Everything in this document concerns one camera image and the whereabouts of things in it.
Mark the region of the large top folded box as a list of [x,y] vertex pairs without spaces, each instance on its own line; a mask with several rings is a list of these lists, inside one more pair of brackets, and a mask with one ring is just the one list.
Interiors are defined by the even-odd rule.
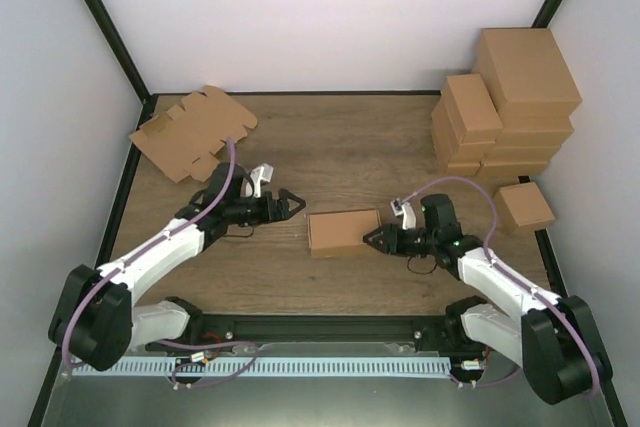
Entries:
[[479,74],[499,116],[570,116],[582,97],[552,32],[544,28],[489,28],[476,44]]

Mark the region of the large folded box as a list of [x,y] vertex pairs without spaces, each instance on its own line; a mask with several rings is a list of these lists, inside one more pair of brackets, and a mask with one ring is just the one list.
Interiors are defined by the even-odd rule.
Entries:
[[535,176],[542,173],[548,161],[535,162],[498,162],[484,161],[476,173],[477,177],[519,177]]
[[582,97],[552,32],[544,28],[489,28],[476,44],[479,74],[499,116],[570,116]]
[[503,121],[496,146],[561,146],[573,132],[573,125],[568,117],[516,117]]
[[534,147],[499,145],[487,153],[485,161],[503,163],[548,162],[560,148],[560,145]]

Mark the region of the medium top folded box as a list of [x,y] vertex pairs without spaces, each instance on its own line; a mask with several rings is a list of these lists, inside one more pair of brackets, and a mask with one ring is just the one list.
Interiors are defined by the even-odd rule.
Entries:
[[497,140],[503,124],[479,74],[447,76],[441,94],[459,143]]

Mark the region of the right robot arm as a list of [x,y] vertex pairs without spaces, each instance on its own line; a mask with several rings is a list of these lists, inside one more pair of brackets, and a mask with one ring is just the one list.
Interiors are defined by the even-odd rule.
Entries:
[[478,296],[449,306],[447,343],[465,350],[481,343],[517,365],[538,397],[555,405],[601,390],[613,369],[588,304],[562,297],[526,279],[484,242],[464,234],[445,194],[421,199],[425,224],[417,226],[408,203],[393,201],[401,223],[387,223],[363,237],[392,256],[432,257],[437,267],[475,288]]

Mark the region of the stack of cardboard blanks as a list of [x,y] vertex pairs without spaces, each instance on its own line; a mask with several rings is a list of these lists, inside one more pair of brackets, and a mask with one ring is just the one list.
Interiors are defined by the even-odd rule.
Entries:
[[142,124],[132,143],[174,183],[204,182],[219,164],[216,154],[257,127],[257,117],[223,90],[206,85]]

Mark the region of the large bottom folded box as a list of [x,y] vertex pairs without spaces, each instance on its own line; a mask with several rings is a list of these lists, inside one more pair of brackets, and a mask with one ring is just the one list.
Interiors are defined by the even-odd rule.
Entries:
[[519,177],[535,176],[542,173],[548,161],[535,162],[498,162],[484,161],[476,173],[477,177]]

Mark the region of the black aluminium frame rail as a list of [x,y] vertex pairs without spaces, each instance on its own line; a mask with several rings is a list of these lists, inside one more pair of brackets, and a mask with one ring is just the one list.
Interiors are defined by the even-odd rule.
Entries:
[[140,312],[137,319],[125,316],[113,324],[102,321],[91,327],[81,320],[71,336],[71,350],[152,344],[156,350],[185,350],[207,341],[274,342],[413,342],[418,350],[466,347],[472,340],[457,315],[428,316],[286,316],[211,315]]

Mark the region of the medium lower folded box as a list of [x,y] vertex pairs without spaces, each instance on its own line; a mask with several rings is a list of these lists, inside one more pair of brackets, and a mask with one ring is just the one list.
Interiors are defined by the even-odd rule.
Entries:
[[436,156],[445,164],[479,163],[495,145],[494,142],[461,143],[455,135],[452,121],[442,101],[436,104],[431,118]]

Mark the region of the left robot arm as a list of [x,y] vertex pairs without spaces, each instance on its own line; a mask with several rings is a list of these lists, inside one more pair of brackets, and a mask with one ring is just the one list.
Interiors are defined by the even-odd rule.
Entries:
[[255,228],[301,212],[306,206],[301,197],[287,189],[264,190],[272,175],[269,164],[248,171],[222,163],[158,234],[98,268],[73,269],[54,311],[49,340],[68,362],[98,371],[151,343],[196,349],[204,339],[201,309],[179,297],[150,306],[138,302],[173,269],[225,237],[230,227]]

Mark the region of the medium folded box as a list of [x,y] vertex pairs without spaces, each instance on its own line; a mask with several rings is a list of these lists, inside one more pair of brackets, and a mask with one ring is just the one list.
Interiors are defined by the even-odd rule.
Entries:
[[503,124],[479,74],[447,76],[441,94],[459,143],[497,140]]
[[431,118],[436,156],[445,164],[479,163],[495,145],[494,142],[461,143],[455,135],[452,121],[442,101],[436,104]]
[[434,139],[434,149],[438,169],[443,174],[475,176],[480,168],[479,161],[455,161],[447,144],[439,138]]

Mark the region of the small folded box right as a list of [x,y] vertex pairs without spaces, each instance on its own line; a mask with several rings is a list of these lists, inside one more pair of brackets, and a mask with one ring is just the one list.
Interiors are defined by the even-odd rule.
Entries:
[[556,220],[535,182],[501,187],[494,202],[503,228],[510,235],[543,230]]

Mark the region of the cardboard box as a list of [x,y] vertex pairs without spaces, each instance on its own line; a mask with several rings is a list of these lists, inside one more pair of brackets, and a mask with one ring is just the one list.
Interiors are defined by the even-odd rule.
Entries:
[[312,258],[370,255],[363,241],[381,226],[377,209],[313,213],[308,216],[308,243]]

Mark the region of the medium bottom folded box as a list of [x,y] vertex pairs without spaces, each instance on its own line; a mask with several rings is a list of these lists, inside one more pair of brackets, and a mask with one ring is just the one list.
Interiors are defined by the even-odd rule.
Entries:
[[443,174],[475,176],[480,168],[479,161],[455,161],[447,144],[439,138],[434,139],[434,149],[438,169]]

